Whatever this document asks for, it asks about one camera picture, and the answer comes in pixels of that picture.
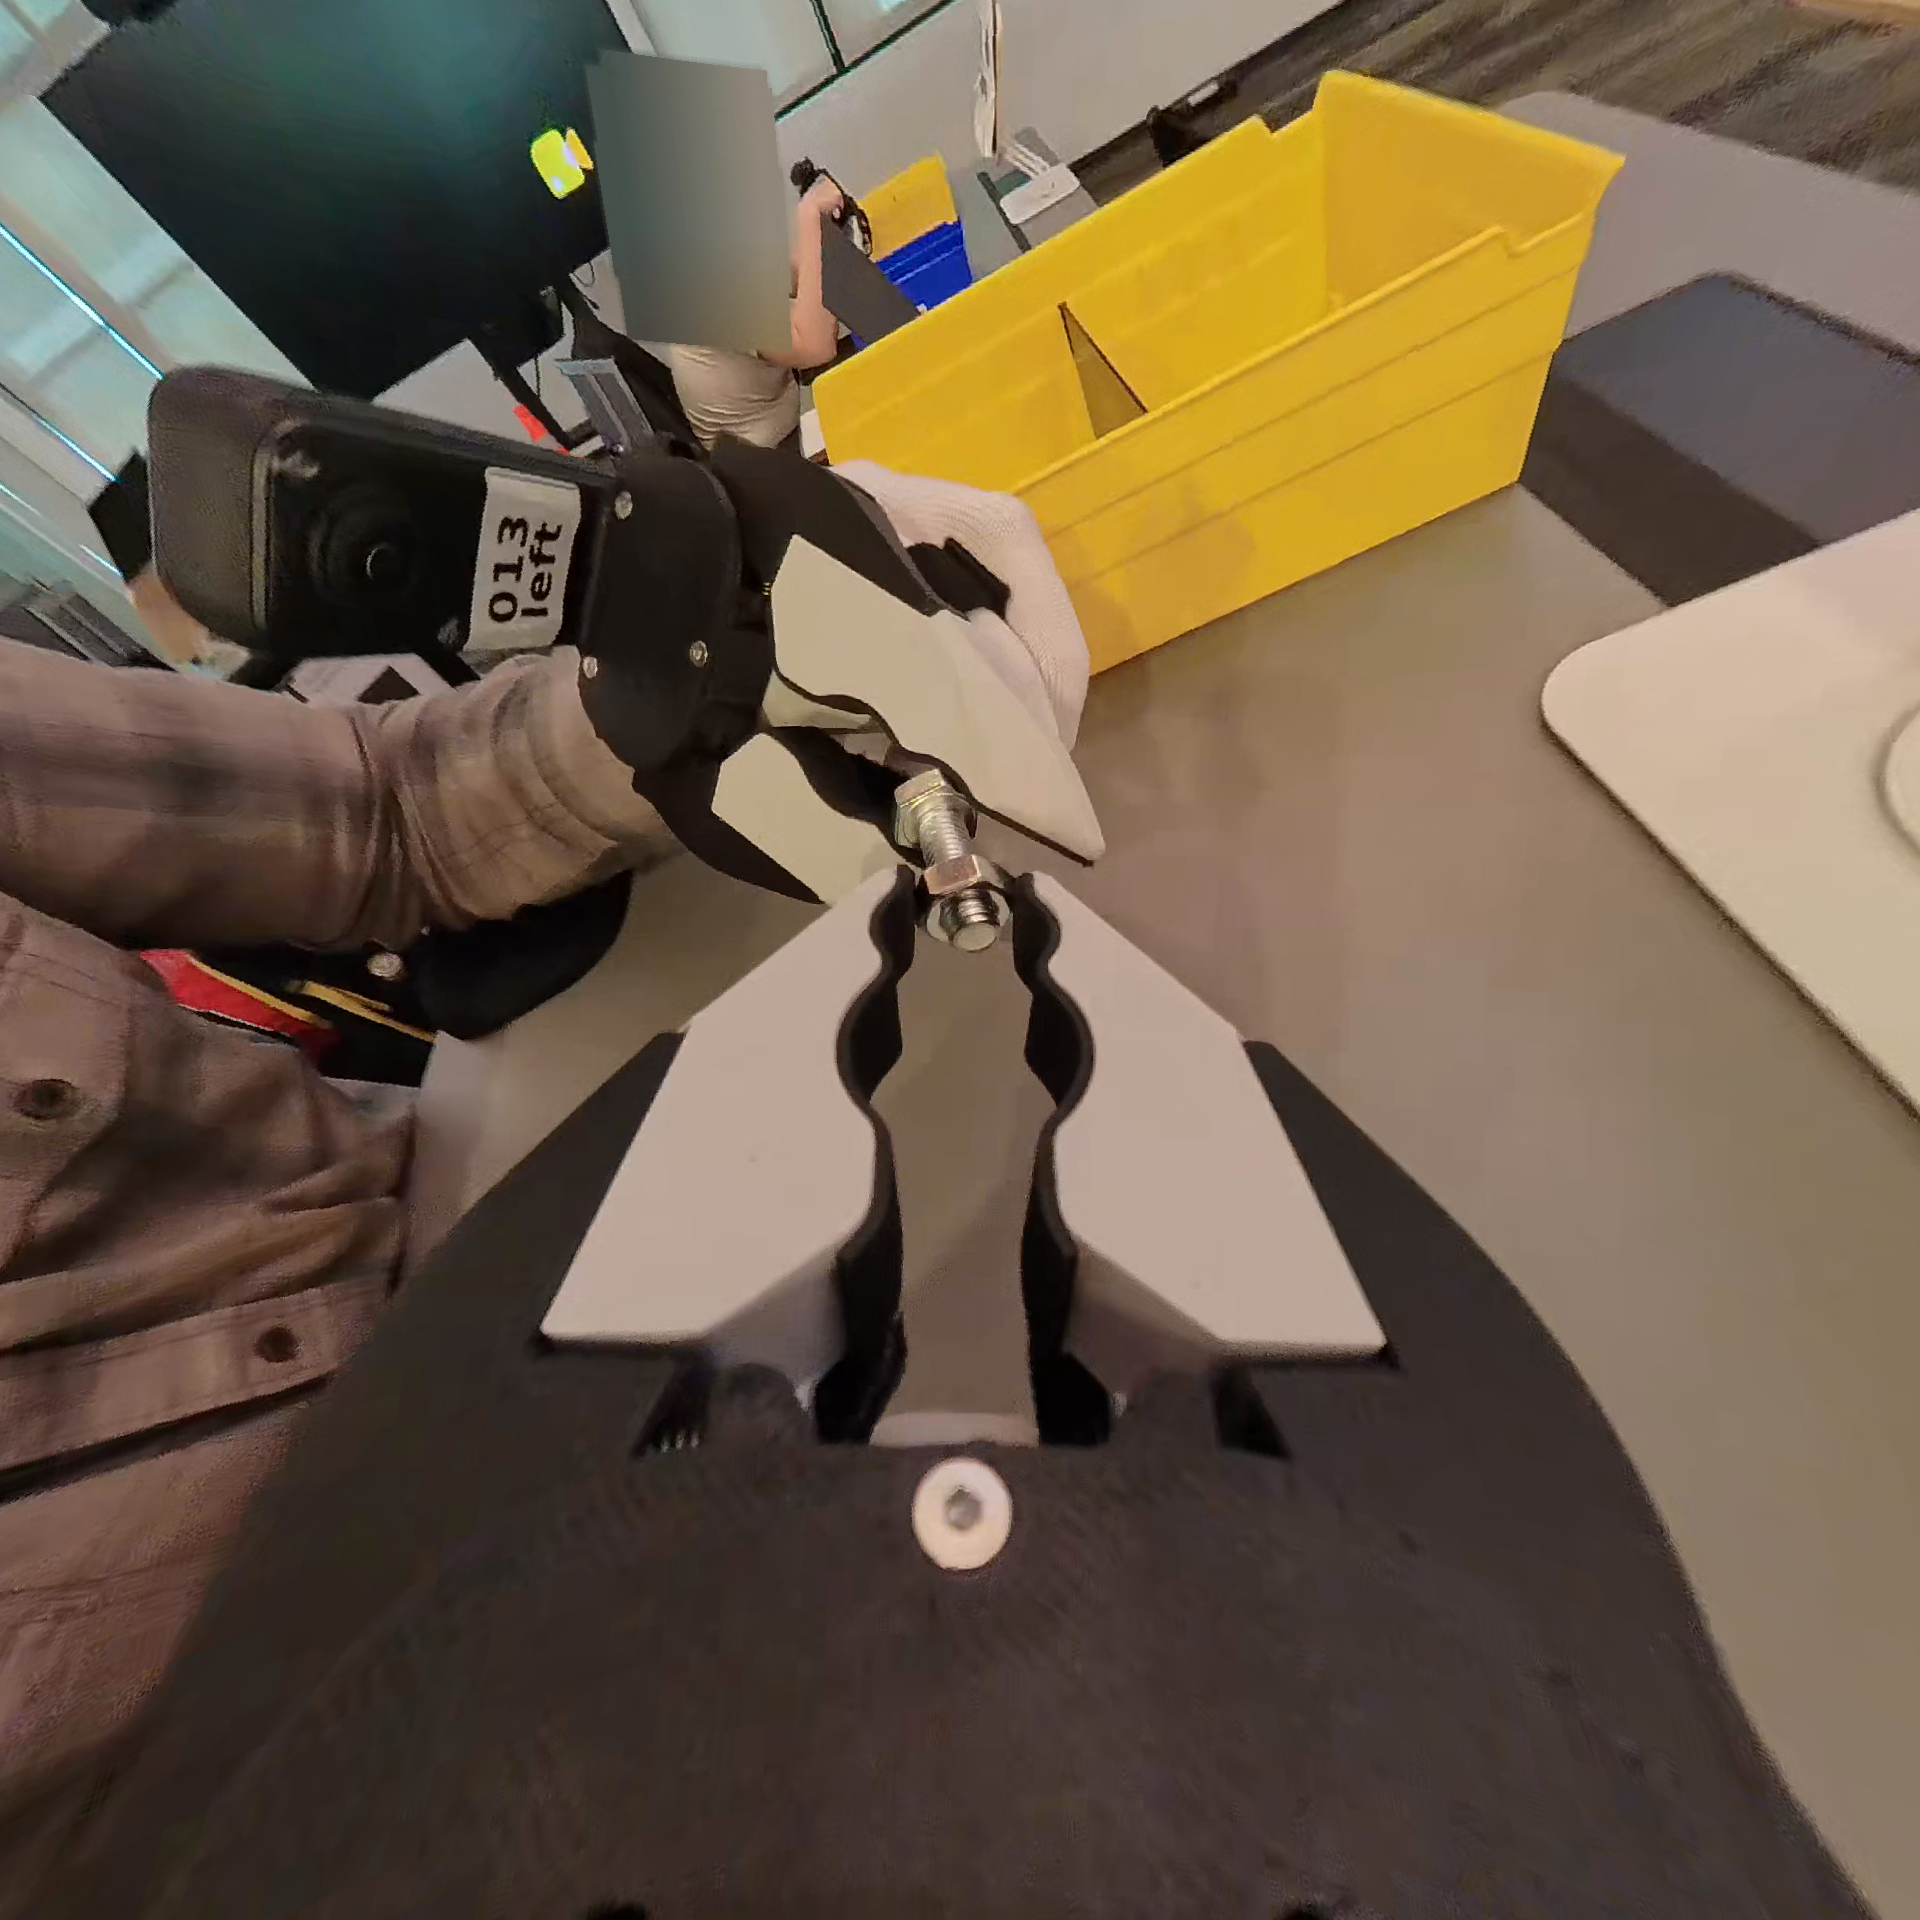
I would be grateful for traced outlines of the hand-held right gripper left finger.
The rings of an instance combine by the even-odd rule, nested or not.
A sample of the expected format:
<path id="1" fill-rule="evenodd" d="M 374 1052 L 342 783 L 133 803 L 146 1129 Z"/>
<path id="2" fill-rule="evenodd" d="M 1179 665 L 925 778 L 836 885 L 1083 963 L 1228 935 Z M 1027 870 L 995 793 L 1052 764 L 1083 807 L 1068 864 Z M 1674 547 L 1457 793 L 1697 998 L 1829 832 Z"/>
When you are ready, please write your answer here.
<path id="1" fill-rule="evenodd" d="M 667 1045 L 545 1319 L 553 1343 L 776 1369 L 820 1419 L 901 1378 L 907 1227 L 878 1083 L 901 1061 L 918 882 L 829 906 Z"/>

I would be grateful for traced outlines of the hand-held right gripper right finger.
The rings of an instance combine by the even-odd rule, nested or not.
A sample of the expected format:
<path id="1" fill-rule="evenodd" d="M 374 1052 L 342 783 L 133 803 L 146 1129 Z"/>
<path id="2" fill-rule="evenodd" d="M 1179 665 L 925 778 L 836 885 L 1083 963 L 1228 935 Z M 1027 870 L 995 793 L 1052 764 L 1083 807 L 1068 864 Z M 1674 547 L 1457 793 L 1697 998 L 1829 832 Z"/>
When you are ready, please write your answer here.
<path id="1" fill-rule="evenodd" d="M 1261 1045 L 1053 876 L 1016 882 L 1027 1073 L 1052 1095 L 1019 1218 L 1037 1414 L 1153 1376 L 1374 1363 L 1385 1327 L 1261 1076 Z"/>

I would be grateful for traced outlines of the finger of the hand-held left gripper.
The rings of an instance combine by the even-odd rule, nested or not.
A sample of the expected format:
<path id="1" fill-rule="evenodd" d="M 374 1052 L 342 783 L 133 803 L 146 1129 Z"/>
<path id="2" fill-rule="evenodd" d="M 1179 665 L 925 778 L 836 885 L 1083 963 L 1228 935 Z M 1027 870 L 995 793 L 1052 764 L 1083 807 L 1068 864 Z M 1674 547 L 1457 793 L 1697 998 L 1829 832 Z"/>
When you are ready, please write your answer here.
<path id="1" fill-rule="evenodd" d="M 798 764 L 798 783 L 840 818 L 893 832 L 918 760 L 862 706 L 829 706 L 782 681 L 764 682 L 757 733 Z"/>
<path id="2" fill-rule="evenodd" d="M 940 764 L 975 810 L 1077 864 L 1108 853 L 1053 727 L 1005 682 L 965 615 L 920 615 L 814 538 L 788 538 L 771 580 L 771 675 L 808 706 L 862 717 L 913 764 Z"/>

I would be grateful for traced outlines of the steel bolt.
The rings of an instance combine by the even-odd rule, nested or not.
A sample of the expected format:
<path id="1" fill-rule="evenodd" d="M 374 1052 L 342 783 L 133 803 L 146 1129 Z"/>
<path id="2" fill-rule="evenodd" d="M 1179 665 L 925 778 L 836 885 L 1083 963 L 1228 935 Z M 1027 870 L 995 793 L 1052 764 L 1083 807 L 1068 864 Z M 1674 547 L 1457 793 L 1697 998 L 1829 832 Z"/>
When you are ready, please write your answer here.
<path id="1" fill-rule="evenodd" d="M 918 774 L 901 783 L 901 818 L 893 818 L 901 853 L 913 853 L 920 870 L 932 859 L 981 853 L 975 848 L 975 803 L 945 783 L 945 774 Z M 1007 926 L 1007 882 L 1005 891 L 966 891 L 966 897 L 920 897 L 925 942 L 950 951 L 993 951 Z"/>

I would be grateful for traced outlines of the yellow plastic bin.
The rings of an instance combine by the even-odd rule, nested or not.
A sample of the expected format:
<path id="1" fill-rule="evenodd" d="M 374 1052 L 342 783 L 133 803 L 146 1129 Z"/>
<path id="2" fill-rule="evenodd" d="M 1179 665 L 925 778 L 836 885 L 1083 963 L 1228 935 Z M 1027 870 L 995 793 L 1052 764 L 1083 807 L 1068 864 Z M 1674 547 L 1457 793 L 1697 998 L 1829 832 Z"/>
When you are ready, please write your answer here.
<path id="1" fill-rule="evenodd" d="M 1328 72 L 820 377 L 826 450 L 1016 493 L 1108 675 L 1515 489 L 1618 166 Z"/>

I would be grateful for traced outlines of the person's left forearm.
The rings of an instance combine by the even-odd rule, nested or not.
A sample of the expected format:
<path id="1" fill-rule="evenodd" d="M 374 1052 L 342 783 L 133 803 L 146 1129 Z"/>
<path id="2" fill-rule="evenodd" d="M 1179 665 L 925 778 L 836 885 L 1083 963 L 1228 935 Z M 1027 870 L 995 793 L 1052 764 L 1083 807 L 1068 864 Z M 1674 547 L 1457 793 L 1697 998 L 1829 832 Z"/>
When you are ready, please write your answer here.
<path id="1" fill-rule="evenodd" d="M 96 944 L 409 944 L 675 859 L 575 652 L 314 706 L 0 652 L 7 963 Z"/>

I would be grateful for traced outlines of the person's left hand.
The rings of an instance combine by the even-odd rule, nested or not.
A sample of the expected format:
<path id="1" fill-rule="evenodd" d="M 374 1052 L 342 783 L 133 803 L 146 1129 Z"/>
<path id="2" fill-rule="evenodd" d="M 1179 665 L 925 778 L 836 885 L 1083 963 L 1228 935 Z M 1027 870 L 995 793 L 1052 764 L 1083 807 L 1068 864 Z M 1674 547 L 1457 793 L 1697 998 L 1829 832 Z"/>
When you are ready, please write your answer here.
<path id="1" fill-rule="evenodd" d="M 829 462 L 836 479 L 878 498 L 901 547 L 965 547 L 1005 587 L 1005 615 L 975 607 L 966 631 L 986 665 L 1030 706 L 1062 749 L 1077 742 L 1090 696 L 1090 645 L 1037 514 L 1007 493 L 901 477 L 870 460 Z"/>

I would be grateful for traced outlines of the grey slatted panel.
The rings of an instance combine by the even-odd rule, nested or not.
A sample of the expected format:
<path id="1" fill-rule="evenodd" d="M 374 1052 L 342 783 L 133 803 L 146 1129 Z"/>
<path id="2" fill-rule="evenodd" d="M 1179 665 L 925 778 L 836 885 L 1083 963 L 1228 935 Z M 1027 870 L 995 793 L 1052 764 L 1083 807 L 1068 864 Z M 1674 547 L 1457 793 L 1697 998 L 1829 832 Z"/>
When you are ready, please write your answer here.
<path id="1" fill-rule="evenodd" d="M 575 361 L 559 361 L 559 370 L 582 392 L 584 430 L 611 460 L 625 460 L 654 435 L 645 402 L 631 392 L 631 383 L 617 361 L 575 356 Z"/>

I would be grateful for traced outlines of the blue plastic bin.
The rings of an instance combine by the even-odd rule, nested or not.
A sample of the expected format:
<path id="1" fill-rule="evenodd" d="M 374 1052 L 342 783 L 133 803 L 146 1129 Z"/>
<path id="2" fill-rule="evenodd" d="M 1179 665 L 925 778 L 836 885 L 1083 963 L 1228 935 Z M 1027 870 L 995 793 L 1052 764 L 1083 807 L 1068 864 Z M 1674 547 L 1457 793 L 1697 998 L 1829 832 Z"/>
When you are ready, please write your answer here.
<path id="1" fill-rule="evenodd" d="M 975 282 L 965 220 L 940 220 L 920 235 L 878 254 L 882 279 L 918 305 L 940 305 Z"/>

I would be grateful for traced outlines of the small yellow bin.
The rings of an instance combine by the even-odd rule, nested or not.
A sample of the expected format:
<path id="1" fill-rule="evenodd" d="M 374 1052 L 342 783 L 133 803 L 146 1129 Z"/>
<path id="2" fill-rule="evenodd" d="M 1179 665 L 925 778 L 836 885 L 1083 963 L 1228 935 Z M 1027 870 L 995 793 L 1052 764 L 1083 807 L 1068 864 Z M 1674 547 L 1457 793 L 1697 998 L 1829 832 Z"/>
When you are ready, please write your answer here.
<path id="1" fill-rule="evenodd" d="M 932 226 L 958 226 L 958 195 L 945 182 L 945 158 L 918 158 L 913 166 L 853 191 L 870 254 L 889 262 L 907 246 L 925 235 Z"/>

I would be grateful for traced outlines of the large black monitor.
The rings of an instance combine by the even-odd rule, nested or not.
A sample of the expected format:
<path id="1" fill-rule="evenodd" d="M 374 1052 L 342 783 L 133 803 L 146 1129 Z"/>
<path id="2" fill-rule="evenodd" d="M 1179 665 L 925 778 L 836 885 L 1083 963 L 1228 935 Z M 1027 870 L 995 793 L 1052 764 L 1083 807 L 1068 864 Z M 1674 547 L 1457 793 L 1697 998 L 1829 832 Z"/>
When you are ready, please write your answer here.
<path id="1" fill-rule="evenodd" d="M 611 248 L 599 0 L 177 0 L 118 24 L 41 104 L 323 392 L 374 402 L 519 325 Z"/>

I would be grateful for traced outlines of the person's torso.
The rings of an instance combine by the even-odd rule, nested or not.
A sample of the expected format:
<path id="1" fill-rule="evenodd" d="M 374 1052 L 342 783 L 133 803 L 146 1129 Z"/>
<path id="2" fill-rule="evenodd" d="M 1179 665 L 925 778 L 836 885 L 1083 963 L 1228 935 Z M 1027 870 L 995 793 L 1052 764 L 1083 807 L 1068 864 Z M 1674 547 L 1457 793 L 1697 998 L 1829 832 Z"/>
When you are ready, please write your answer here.
<path id="1" fill-rule="evenodd" d="M 7 1829 L 126 1742 L 401 1262 L 409 1101 L 7 897 Z"/>

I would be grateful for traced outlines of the black table mat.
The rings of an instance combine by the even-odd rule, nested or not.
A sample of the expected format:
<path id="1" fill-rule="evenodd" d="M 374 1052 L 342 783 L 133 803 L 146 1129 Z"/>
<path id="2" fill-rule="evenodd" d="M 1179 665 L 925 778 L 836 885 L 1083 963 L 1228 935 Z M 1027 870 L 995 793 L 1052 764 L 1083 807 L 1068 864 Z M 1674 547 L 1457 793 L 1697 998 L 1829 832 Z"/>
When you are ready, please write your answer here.
<path id="1" fill-rule="evenodd" d="M 1558 341 L 1519 489 L 1674 607 L 1920 504 L 1920 356 L 1686 279 Z"/>

